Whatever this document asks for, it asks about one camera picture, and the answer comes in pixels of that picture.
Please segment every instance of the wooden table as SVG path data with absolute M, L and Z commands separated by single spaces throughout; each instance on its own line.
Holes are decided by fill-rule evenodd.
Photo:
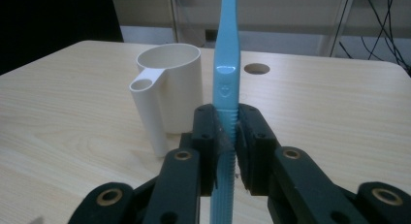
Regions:
M 0 222 L 66 223 L 95 187 L 157 176 L 128 85 L 153 46 L 82 42 L 0 77 Z M 411 193 L 411 79 L 385 62 L 242 52 L 240 101 L 258 108 L 282 145 L 305 150 L 356 192 L 380 180 Z M 202 49 L 205 103 L 213 50 Z M 179 136 L 169 136 L 178 146 Z M 209 199 L 202 199 L 208 223 Z M 267 198 L 236 180 L 234 223 L 270 223 Z

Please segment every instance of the blue plastic handle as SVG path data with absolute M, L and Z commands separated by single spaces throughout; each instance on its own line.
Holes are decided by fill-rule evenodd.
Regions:
M 224 131 L 232 143 L 236 140 L 239 97 L 239 39 L 237 0 L 222 0 L 220 25 L 214 53 L 212 103 L 217 109 Z M 210 223 L 233 222 L 234 150 L 220 155 L 217 167 L 218 188 L 211 195 Z

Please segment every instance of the cup handle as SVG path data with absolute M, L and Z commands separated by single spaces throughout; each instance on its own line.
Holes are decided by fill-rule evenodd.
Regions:
M 154 153 L 158 157 L 164 157 L 169 151 L 157 94 L 165 75 L 165 69 L 146 68 L 129 87 Z

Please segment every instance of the cup rim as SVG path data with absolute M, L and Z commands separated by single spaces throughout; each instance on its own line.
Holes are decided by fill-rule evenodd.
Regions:
M 186 62 L 179 64 L 179 65 L 175 65 L 175 66 L 170 66 L 170 67 L 148 67 L 146 65 L 143 65 L 142 63 L 140 63 L 140 58 L 142 56 L 144 56 L 147 53 L 151 53 L 152 51 L 158 49 L 158 48 L 170 48 L 170 47 L 175 47 L 175 46 L 179 46 L 179 47 L 189 47 L 189 48 L 194 48 L 196 50 L 197 55 L 195 57 L 193 57 L 192 60 L 187 60 Z M 142 68 L 150 68 L 150 69 L 173 69 L 173 68 L 177 68 L 177 67 L 181 67 L 181 66 L 185 66 L 188 65 L 194 61 L 196 61 L 197 59 L 199 59 L 201 57 L 201 51 L 199 48 L 197 48 L 196 46 L 190 45 L 190 44 L 185 44 L 185 43 L 170 43 L 170 44 L 163 44 L 163 45 L 159 45 L 159 46 L 155 46 L 153 48 L 149 48 L 143 52 L 141 52 L 137 57 L 136 57 L 136 62 L 137 64 L 142 67 Z

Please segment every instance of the cup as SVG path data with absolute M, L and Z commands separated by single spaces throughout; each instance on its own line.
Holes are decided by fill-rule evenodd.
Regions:
M 163 157 L 166 133 L 191 131 L 194 110 L 203 104 L 201 52 L 186 44 L 162 45 L 141 53 L 137 66 L 129 88 L 154 153 Z

